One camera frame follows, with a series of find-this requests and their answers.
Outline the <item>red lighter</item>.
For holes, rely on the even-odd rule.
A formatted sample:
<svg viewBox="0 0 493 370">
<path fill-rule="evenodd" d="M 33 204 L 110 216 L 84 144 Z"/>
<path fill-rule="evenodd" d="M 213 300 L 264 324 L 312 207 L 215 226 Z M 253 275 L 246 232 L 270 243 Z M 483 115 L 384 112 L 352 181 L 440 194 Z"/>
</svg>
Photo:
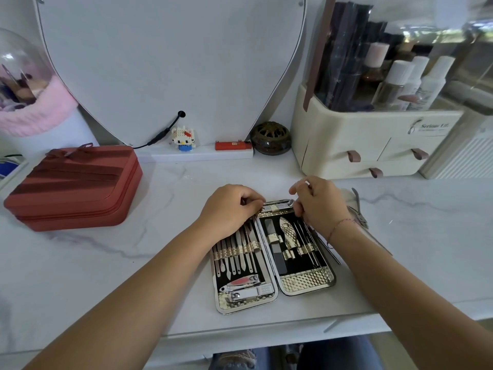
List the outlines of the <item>red lighter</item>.
<svg viewBox="0 0 493 370">
<path fill-rule="evenodd" d="M 250 142 L 238 140 L 235 142 L 219 142 L 216 141 L 214 148 L 216 151 L 229 151 L 229 150 L 249 150 L 253 149 Z"/>
</svg>

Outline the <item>dark cosmetic packets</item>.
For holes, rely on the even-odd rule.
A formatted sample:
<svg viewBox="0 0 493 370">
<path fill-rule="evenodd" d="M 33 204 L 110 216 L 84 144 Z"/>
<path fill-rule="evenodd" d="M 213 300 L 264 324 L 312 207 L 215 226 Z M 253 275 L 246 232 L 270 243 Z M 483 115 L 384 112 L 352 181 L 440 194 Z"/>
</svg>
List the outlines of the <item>dark cosmetic packets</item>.
<svg viewBox="0 0 493 370">
<path fill-rule="evenodd" d="M 347 112 L 372 43 L 379 41 L 386 22 L 372 16 L 378 0 L 337 1 L 325 39 L 315 96 L 331 111 Z"/>
</svg>

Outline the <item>silver nail clipper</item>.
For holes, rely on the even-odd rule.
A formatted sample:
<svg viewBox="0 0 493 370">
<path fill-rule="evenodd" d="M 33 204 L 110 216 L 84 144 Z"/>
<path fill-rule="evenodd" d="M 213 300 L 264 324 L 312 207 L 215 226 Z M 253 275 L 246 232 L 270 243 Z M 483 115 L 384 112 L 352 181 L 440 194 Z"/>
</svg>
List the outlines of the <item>silver nail clipper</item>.
<svg viewBox="0 0 493 370">
<path fill-rule="evenodd" d="M 283 210 L 291 210 L 293 206 L 293 199 L 284 199 L 277 201 L 266 202 L 262 207 L 262 213 L 277 212 Z"/>
</svg>

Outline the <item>blue and white item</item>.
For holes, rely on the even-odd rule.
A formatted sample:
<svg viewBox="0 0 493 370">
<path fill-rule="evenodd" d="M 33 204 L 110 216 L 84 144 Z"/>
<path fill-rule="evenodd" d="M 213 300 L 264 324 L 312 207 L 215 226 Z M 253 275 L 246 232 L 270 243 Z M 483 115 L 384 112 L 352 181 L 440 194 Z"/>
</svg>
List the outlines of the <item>blue and white item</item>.
<svg viewBox="0 0 493 370">
<path fill-rule="evenodd" d="M 11 174 L 17 167 L 19 163 L 10 158 L 0 157 L 0 180 L 5 179 L 9 174 Z"/>
</svg>

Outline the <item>clear dome with pink fluff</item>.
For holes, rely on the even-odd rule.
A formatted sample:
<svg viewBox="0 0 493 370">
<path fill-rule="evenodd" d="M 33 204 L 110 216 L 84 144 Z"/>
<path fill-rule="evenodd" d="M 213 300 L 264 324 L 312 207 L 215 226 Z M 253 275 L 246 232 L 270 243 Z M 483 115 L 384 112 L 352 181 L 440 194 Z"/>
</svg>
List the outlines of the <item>clear dome with pink fluff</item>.
<svg viewBox="0 0 493 370">
<path fill-rule="evenodd" d="M 0 131 L 14 137 L 42 134 L 77 107 L 41 49 L 0 28 Z"/>
</svg>

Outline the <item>large nail clipper red label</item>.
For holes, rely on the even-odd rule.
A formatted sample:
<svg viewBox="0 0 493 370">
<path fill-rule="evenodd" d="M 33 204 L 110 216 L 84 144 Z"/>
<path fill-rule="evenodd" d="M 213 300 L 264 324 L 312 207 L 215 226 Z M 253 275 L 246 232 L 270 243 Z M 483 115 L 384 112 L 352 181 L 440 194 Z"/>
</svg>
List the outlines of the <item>large nail clipper red label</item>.
<svg viewBox="0 0 493 370">
<path fill-rule="evenodd" d="M 232 291 L 242 290 L 252 286 L 258 286 L 260 283 L 261 280 L 259 276 L 257 274 L 251 274 L 229 282 L 228 284 L 222 286 L 219 289 L 219 292 L 228 293 Z"/>
</svg>

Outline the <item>set of thin metal picks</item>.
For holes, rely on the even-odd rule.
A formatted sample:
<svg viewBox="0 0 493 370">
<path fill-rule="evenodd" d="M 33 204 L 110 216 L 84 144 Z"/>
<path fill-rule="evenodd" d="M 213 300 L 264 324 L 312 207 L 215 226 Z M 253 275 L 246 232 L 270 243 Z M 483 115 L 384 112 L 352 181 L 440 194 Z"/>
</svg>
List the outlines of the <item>set of thin metal picks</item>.
<svg viewBox="0 0 493 370">
<path fill-rule="evenodd" d="M 302 243 L 302 247 L 305 251 L 305 253 L 309 256 L 309 259 L 312 262 L 312 265 L 314 268 L 321 268 L 320 263 L 317 260 L 317 256 L 315 255 L 315 249 L 312 246 L 310 239 L 306 232 L 304 231 L 304 227 L 301 225 L 299 221 L 294 222 L 294 227 L 298 232 L 298 235 L 300 237 L 300 242 Z"/>
</svg>

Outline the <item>heart-shaped mirror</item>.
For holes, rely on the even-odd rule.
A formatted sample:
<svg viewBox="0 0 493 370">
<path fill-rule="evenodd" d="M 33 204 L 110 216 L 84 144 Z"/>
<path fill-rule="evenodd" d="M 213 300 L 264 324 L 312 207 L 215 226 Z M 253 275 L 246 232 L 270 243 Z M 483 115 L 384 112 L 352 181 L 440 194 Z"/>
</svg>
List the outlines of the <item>heart-shaped mirror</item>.
<svg viewBox="0 0 493 370">
<path fill-rule="evenodd" d="M 47 55 L 80 105 L 140 146 L 184 111 L 201 145 L 248 135 L 279 94 L 305 0 L 35 0 Z"/>
</svg>

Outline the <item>person's left hand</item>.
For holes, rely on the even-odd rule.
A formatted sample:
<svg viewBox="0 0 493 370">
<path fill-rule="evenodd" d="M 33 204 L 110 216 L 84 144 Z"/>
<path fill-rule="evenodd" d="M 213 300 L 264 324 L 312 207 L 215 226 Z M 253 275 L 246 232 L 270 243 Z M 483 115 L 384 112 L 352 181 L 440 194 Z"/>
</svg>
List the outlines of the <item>person's left hand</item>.
<svg viewBox="0 0 493 370">
<path fill-rule="evenodd" d="M 206 201 L 194 226 L 199 237 L 214 245 L 233 235 L 248 219 L 241 215 L 241 191 L 253 190 L 240 184 L 219 187 Z"/>
</svg>

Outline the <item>person's left forearm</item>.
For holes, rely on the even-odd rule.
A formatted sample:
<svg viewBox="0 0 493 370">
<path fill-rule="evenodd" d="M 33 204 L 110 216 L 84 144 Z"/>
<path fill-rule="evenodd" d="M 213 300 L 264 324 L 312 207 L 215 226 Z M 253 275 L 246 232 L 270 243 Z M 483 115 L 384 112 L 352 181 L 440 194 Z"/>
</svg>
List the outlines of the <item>person's left forearm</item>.
<svg viewBox="0 0 493 370">
<path fill-rule="evenodd" d="M 202 259 L 224 238 L 195 221 L 22 370 L 142 370 Z"/>
</svg>

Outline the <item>person's right forearm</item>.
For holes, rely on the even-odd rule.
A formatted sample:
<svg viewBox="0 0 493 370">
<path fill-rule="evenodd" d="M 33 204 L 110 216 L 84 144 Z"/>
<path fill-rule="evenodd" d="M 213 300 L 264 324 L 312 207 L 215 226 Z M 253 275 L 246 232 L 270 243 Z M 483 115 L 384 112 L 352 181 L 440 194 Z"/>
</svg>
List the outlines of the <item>person's right forearm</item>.
<svg viewBox="0 0 493 370">
<path fill-rule="evenodd" d="M 493 332 L 410 273 L 356 224 L 335 250 L 419 370 L 493 370 Z"/>
</svg>

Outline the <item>black nail file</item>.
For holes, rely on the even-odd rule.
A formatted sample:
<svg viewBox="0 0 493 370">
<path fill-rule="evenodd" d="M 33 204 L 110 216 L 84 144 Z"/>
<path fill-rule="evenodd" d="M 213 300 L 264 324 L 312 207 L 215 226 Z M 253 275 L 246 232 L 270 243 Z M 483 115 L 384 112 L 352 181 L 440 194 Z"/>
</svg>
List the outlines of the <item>black nail file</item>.
<svg viewBox="0 0 493 370">
<path fill-rule="evenodd" d="M 267 240 L 271 247 L 274 262 L 279 275 L 287 274 L 287 266 L 285 263 L 284 255 L 280 248 L 279 236 L 277 235 L 276 229 L 272 219 L 265 220 L 266 230 L 267 230 Z"/>
</svg>

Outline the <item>person's right hand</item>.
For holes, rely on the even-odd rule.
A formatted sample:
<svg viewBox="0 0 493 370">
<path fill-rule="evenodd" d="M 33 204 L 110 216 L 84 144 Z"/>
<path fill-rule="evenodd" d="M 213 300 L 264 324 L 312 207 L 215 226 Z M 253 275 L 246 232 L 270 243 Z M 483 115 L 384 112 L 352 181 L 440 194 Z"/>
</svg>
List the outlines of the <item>person's right hand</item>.
<svg viewBox="0 0 493 370">
<path fill-rule="evenodd" d="M 315 175 L 312 177 L 313 202 L 312 225 L 332 247 L 346 240 L 355 229 L 352 215 L 340 189 L 330 180 Z"/>
</svg>

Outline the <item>white squeeze bottle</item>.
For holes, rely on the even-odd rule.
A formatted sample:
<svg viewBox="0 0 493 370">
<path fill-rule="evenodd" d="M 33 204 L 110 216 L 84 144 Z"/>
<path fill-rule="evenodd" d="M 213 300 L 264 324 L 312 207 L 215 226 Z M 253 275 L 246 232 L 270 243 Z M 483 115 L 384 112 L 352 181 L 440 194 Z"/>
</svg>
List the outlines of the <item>white squeeze bottle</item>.
<svg viewBox="0 0 493 370">
<path fill-rule="evenodd" d="M 441 92 L 446 84 L 446 76 L 450 68 L 453 66 L 455 58 L 452 56 L 441 56 L 436 61 L 435 65 L 422 78 L 420 87 L 416 95 L 417 102 L 411 103 L 407 111 L 427 111 Z"/>
</svg>

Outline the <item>red zip jewellery case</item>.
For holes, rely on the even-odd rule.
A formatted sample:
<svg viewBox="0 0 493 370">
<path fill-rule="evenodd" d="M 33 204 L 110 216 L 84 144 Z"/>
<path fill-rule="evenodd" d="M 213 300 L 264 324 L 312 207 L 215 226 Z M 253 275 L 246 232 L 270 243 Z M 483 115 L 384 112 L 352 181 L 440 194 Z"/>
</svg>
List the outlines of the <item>red zip jewellery case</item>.
<svg viewBox="0 0 493 370">
<path fill-rule="evenodd" d="M 3 205 L 36 232 L 116 226 L 126 220 L 142 176 L 130 146 L 52 149 Z"/>
</svg>

